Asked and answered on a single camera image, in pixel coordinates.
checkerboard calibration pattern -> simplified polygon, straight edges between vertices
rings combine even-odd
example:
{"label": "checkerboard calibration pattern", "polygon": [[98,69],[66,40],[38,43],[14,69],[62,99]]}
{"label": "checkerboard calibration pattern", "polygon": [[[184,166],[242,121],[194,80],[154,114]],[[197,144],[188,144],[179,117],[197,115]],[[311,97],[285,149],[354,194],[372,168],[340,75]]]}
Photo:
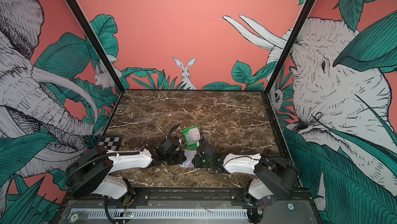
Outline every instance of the checkerboard calibration pattern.
{"label": "checkerboard calibration pattern", "polygon": [[121,137],[101,137],[98,145],[104,146],[106,150],[118,151],[121,141]]}

marble tabletop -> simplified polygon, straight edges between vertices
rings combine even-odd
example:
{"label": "marble tabletop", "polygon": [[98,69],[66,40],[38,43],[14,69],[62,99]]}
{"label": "marble tabletop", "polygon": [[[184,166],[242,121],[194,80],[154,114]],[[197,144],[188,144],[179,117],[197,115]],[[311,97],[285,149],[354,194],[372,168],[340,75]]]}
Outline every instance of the marble tabletop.
{"label": "marble tabletop", "polygon": [[[173,135],[182,140],[182,149],[187,149],[183,129],[198,126],[219,153],[250,155],[264,148],[278,153],[260,92],[126,91],[106,134],[123,137],[121,151],[139,150],[163,141],[178,123]],[[132,186],[152,187],[245,187],[255,177],[164,165],[112,175],[128,178]]]}

cable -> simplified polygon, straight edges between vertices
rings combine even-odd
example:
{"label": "cable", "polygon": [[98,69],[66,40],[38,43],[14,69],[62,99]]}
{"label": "cable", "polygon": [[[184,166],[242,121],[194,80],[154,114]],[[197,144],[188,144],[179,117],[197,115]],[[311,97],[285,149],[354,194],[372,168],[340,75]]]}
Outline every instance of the cable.
{"label": "cable", "polygon": [[70,189],[70,186],[68,184],[70,178],[76,174],[76,172],[78,172],[79,170],[83,169],[84,167],[87,167],[88,165],[102,159],[102,158],[106,158],[106,157],[111,157],[111,156],[116,156],[117,154],[119,154],[120,156],[128,156],[128,155],[138,155],[140,154],[140,151],[136,151],[136,152],[112,152],[112,153],[106,153],[106,154],[102,154],[99,155],[98,157],[92,158],[89,161],[83,163],[81,166],[77,167],[74,171],[72,171],[71,174],[69,174],[66,179],[65,182],[63,183],[63,186],[67,189]]}
{"label": "cable", "polygon": [[[111,218],[111,216],[110,216],[110,214],[109,214],[109,210],[108,210],[108,196],[104,195],[104,196],[103,196],[103,199],[104,199],[104,201],[105,201],[104,206],[105,206],[105,215],[106,215],[106,217],[108,218],[108,220],[109,220],[111,223],[113,223],[113,224],[118,224],[119,221],[116,222],[115,220],[112,220],[112,218]],[[123,224],[124,224],[124,223],[127,223],[127,222],[129,222],[130,220],[131,220],[131,219],[123,220],[122,223],[123,223]]]}

elephant eye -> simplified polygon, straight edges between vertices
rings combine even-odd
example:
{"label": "elephant eye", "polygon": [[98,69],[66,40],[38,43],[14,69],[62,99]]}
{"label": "elephant eye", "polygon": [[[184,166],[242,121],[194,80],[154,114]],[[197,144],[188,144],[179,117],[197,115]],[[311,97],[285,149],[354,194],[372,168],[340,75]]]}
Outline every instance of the elephant eye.
{"label": "elephant eye", "polygon": [[321,62],[321,68],[323,69],[323,72],[325,73],[325,61]]}

ventilation grille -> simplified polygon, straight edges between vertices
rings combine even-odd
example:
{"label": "ventilation grille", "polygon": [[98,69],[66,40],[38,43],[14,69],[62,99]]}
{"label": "ventilation grille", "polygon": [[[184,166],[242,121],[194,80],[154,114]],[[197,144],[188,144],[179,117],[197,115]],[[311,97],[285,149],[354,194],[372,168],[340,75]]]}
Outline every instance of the ventilation grille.
{"label": "ventilation grille", "polygon": [[[98,208],[72,208],[69,214],[82,212],[88,215],[88,219],[106,219],[105,210]],[[114,219],[130,219],[122,217],[124,209],[109,209],[109,215]],[[246,220],[246,209],[205,209],[193,208],[129,208],[128,212],[134,212],[134,219],[241,219]]]}

